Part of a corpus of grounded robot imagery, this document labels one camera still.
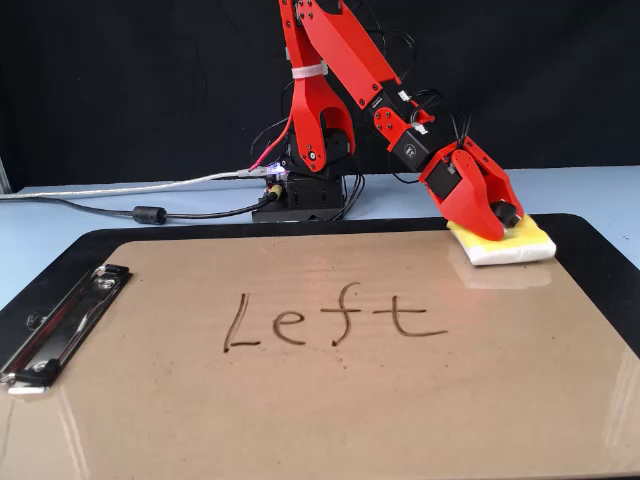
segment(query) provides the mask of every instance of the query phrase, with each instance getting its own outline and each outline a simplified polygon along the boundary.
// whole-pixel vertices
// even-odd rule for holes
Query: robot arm
[[[328,65],[374,127],[419,177],[442,215],[489,240],[523,217],[506,173],[469,137],[456,139],[403,91],[401,81],[348,6],[340,0],[278,0],[295,79],[290,118],[299,158],[311,172],[327,165],[324,132],[346,134],[351,117],[324,79]]]

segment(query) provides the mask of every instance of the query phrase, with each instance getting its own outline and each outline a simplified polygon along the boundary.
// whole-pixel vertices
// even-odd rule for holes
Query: black backdrop
[[[0,158],[14,187],[247,166],[290,80],[277,1],[2,0]],[[408,90],[470,109],[471,135],[503,167],[638,163],[640,2],[369,3],[418,42]],[[409,53],[388,42],[402,70]],[[355,122],[360,165],[386,171],[384,145]]]

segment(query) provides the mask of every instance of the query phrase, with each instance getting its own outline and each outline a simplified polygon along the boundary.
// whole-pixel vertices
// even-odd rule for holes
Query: light blue table
[[[514,190],[528,213],[579,215],[640,268],[640,166],[514,170],[509,174]],[[262,180],[224,180],[177,191],[76,201],[112,209],[151,205],[174,213],[205,213],[255,203],[262,195],[263,187]],[[74,188],[86,190],[93,186],[64,187],[64,190]],[[28,188],[24,191],[51,190],[61,188]],[[404,185],[390,175],[370,175],[367,176],[364,193],[348,218],[365,220],[438,215],[424,186]],[[250,221],[251,215],[246,214],[198,224]],[[172,223],[185,224],[193,222]],[[137,227],[140,225],[131,219],[92,215],[57,205],[0,204],[0,308],[81,235],[105,228]]]

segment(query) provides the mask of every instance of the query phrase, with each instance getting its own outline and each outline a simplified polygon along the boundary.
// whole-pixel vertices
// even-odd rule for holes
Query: yellow sponge
[[[556,244],[529,215],[525,215],[515,228],[508,229],[500,241],[485,240],[454,222],[447,223],[447,228],[456,236],[473,265],[534,262],[556,254]]]

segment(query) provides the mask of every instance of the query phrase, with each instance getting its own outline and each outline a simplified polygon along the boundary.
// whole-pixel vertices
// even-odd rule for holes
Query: brown cardboard
[[[134,277],[57,385],[0,395],[0,478],[640,473],[638,358],[557,262],[460,251],[447,232],[124,245],[109,263]],[[321,309],[351,282],[333,347],[344,316]],[[261,344],[223,353],[242,294],[234,341]],[[394,295],[427,310],[404,329],[448,333],[401,335],[372,313]],[[284,311],[304,346],[274,335]]]

